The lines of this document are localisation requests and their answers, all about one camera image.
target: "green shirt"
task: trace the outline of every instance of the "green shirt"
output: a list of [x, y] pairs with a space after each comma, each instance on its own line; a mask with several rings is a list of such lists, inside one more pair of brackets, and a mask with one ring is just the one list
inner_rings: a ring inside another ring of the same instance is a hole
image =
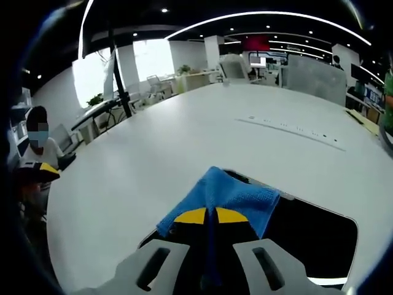
[[[393, 96], [393, 76], [388, 71], [385, 76], [385, 95]], [[386, 103], [384, 125], [387, 129], [393, 129], [393, 108]]]

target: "blue microfiber towel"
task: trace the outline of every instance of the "blue microfiber towel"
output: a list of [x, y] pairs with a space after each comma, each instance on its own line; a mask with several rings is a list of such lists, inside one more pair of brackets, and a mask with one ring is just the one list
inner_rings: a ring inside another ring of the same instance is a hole
[[279, 193], [274, 189], [242, 183], [220, 168], [211, 167], [183, 201], [157, 224], [157, 231], [165, 237], [174, 220], [186, 211], [206, 207], [211, 213], [215, 207], [221, 207], [244, 215], [261, 238], [278, 199]]

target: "ceiling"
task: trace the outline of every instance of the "ceiling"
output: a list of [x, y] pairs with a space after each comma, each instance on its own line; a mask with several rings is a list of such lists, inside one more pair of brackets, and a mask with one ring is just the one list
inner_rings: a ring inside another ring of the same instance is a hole
[[[384, 51], [387, 47], [393, 48], [393, 44], [392, 38], [385, 38], [391, 15], [388, 15], [387, 9], [383, 9], [382, 3], [382, 0], [333, 0], [318, 3], [304, 0], [94, 0], [85, 21], [84, 44], [86, 53], [108, 47], [108, 26], [114, 29], [117, 46], [123, 46], [137, 40], [164, 38], [187, 26], [223, 15], [261, 10], [296, 12], [344, 26], [366, 38], [372, 45], [369, 46], [353, 35], [326, 23], [286, 15], [225, 18], [197, 26], [171, 40], [202, 40], [200, 35], [206, 37], [217, 34], [241, 41], [247, 37], [246, 33], [263, 32], [271, 41], [306, 44], [305, 41], [308, 40], [307, 45], [328, 51], [331, 51], [331, 47], [336, 43], [345, 46], [350, 44], [364, 60], [365, 68], [373, 73], [384, 73], [387, 67]], [[62, 13], [62, 17], [41, 38], [25, 63], [30, 74], [23, 73], [23, 81], [32, 92], [70, 67], [72, 61], [77, 59], [80, 24], [87, 0], [72, 0], [71, 5], [68, 1], [68, 6], [61, 0], [45, 0], [37, 5], [42, 5], [39, 10], [42, 17], [57, 7], [67, 9], [58, 10], [57, 14]], [[162, 8], [168, 9], [167, 13], [163, 13]], [[37, 15], [35, 22], [31, 22], [32, 27], [39, 27], [39, 20]], [[281, 48], [281, 45], [285, 44], [274, 44], [272, 47]], [[305, 51], [316, 55], [323, 54], [309, 48], [305, 48]], [[42, 75], [42, 78], [37, 79], [37, 75]]]

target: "black pole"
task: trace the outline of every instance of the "black pole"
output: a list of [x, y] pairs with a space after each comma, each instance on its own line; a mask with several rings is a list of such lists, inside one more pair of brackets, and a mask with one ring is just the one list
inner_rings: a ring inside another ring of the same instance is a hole
[[[113, 36], [113, 29], [111, 27], [110, 22], [108, 22], [108, 36], [109, 36], [109, 48], [111, 49], [111, 54], [115, 50], [115, 38]], [[116, 79], [116, 84], [117, 84], [117, 89], [119, 91], [119, 97], [120, 101], [122, 102], [122, 106], [124, 109], [124, 113], [127, 116], [127, 118], [132, 116], [130, 107], [128, 105], [128, 102], [130, 101], [130, 97], [128, 96], [128, 92], [125, 92], [123, 89], [123, 84], [122, 84], [122, 79], [120, 77], [120, 72], [119, 72], [119, 66], [117, 64], [117, 57], [116, 54], [114, 56], [115, 62], [114, 62], [114, 74], [115, 74], [115, 79]]]

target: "round table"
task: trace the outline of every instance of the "round table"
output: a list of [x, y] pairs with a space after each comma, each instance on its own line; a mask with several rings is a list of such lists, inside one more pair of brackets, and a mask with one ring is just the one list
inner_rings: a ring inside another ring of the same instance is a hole
[[[343, 150], [237, 119], [270, 118], [334, 136]], [[393, 161], [337, 104], [261, 85], [213, 84], [156, 104], [81, 150], [52, 184], [48, 243], [66, 292], [97, 287], [211, 166], [229, 168], [355, 220], [344, 289], [393, 231]]]

